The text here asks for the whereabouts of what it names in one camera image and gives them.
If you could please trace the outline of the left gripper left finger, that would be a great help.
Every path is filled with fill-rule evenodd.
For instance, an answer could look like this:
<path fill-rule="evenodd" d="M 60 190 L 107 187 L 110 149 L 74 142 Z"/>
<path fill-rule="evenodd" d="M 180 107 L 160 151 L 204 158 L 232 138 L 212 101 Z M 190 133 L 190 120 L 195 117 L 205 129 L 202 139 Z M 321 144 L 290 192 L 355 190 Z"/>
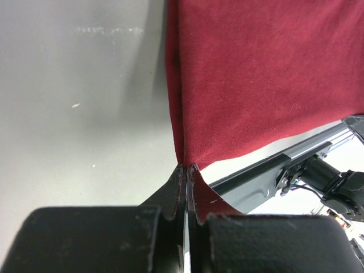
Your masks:
<path fill-rule="evenodd" d="M 6 257 L 7 272 L 183 272 L 186 169 L 138 206 L 33 211 Z"/>

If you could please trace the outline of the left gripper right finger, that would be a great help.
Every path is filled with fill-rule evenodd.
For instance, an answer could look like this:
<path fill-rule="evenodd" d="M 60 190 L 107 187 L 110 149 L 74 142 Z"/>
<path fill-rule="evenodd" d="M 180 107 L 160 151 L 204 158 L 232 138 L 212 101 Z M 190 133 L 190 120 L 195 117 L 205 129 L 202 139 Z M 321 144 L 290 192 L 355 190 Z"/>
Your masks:
<path fill-rule="evenodd" d="M 353 272 L 354 252 L 329 217 L 244 215 L 187 170 L 192 272 Z"/>

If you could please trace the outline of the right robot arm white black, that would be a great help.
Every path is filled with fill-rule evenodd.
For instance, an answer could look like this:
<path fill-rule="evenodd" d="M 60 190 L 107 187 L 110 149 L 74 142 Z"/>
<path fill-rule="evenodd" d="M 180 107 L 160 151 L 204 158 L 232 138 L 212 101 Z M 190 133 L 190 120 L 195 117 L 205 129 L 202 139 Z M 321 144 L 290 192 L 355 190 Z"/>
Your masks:
<path fill-rule="evenodd" d="M 340 172 L 311 156 L 300 175 L 303 182 L 322 195 L 321 202 L 347 220 L 363 222 L 363 172 Z"/>

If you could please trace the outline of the dark red t-shirt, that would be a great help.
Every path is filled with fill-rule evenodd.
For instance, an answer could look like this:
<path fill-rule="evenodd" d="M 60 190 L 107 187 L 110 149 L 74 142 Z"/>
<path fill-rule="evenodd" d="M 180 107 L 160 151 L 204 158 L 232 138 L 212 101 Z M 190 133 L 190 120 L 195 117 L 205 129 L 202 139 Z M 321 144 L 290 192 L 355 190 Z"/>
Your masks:
<path fill-rule="evenodd" d="M 200 168 L 363 113 L 362 1 L 169 1 L 177 162 Z"/>

